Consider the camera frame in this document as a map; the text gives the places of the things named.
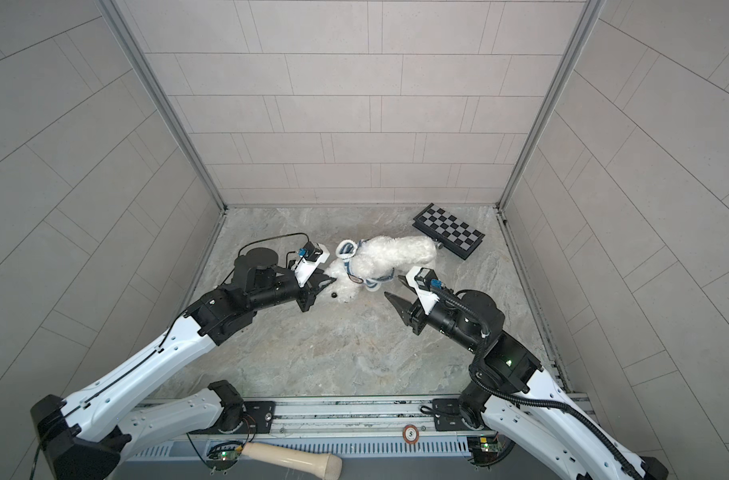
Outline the white teddy bear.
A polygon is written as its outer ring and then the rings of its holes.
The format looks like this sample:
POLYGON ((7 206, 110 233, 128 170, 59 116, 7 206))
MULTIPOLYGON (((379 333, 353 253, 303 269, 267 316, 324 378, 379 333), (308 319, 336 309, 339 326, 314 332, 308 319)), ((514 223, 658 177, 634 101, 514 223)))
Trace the white teddy bear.
MULTIPOLYGON (((437 244, 426 236, 408 236, 392 238, 378 236, 370 239, 375 241, 370 246, 376 250, 378 260, 394 266, 396 275, 407 273, 414 266, 434 268, 438 257, 437 244)), ((338 302, 349 302, 362 291, 368 291, 364 286, 352 283, 344 273, 342 262, 335 259, 324 272, 328 277, 336 279, 328 286, 330 297, 338 302)))

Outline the blue white striped sweater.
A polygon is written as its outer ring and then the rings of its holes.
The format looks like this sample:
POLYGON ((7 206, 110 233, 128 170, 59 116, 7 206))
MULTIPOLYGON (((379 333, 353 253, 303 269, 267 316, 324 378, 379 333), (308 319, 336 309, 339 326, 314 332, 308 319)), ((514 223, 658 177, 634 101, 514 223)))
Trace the blue white striped sweater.
POLYGON ((336 259, 342 262, 344 273, 354 284, 364 286, 370 292, 378 291, 384 283, 396 275, 396 268, 378 260, 376 250, 370 244, 374 239, 342 240, 336 248, 336 259))

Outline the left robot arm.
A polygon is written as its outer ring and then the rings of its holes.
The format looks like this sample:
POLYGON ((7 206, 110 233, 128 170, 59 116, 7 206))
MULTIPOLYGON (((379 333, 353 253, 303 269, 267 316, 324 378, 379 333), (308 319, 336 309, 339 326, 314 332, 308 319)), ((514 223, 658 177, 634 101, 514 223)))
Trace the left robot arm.
POLYGON ((30 416, 52 476, 106 479, 128 458, 170 438, 253 428, 256 424, 244 418, 244 399, 228 381, 144 412, 135 409, 184 366, 252 324, 260 310, 294 302, 308 311, 332 283, 320 267, 328 256, 328 249, 314 242, 286 265, 266 247, 240 254, 230 280, 190 304, 159 338, 68 397, 48 395, 36 402, 30 416))

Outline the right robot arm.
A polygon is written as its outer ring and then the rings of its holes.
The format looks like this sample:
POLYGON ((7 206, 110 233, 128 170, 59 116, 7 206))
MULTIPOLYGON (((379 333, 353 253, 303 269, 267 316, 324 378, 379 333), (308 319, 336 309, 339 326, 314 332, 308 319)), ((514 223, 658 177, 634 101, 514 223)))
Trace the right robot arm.
POLYGON ((493 298, 477 290, 440 299, 431 311, 392 293, 386 298, 414 334, 432 327, 474 355, 459 398, 464 422, 503 434, 562 479, 666 479, 653 456, 612 438, 574 402, 542 362, 504 330, 493 298))

